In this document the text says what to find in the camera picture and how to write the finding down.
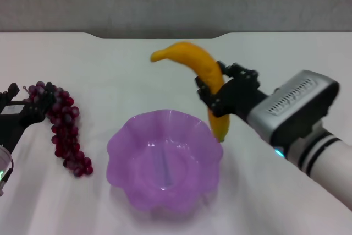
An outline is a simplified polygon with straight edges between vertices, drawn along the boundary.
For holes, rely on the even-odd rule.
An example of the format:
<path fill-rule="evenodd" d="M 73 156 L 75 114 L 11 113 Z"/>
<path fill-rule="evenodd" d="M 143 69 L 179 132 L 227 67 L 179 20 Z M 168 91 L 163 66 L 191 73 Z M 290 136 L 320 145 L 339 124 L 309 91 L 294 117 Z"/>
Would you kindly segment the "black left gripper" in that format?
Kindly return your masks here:
<path fill-rule="evenodd" d="M 24 131 L 32 124 L 42 122 L 46 113 L 56 103 L 54 95 L 56 88 L 51 82 L 46 84 L 45 91 L 41 95 L 41 106 L 25 101 L 11 102 L 18 92 L 17 84 L 11 83 L 8 90 L 1 93 L 1 106 L 5 106 L 1 112 L 1 145 L 10 154 L 14 151 Z"/>

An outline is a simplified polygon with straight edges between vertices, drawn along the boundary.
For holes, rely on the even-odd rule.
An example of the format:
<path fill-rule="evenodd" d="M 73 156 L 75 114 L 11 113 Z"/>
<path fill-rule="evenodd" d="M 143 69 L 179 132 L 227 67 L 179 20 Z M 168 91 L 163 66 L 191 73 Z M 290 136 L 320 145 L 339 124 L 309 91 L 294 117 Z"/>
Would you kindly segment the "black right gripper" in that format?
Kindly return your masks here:
<path fill-rule="evenodd" d="M 225 65 L 222 61 L 217 61 L 217 64 L 222 74 L 232 79 L 213 95 L 210 88 L 197 76 L 195 83 L 198 87 L 197 93 L 200 100 L 216 117 L 222 117 L 226 114 L 248 117 L 254 107 L 268 98 L 259 90 L 259 73 L 237 63 Z"/>

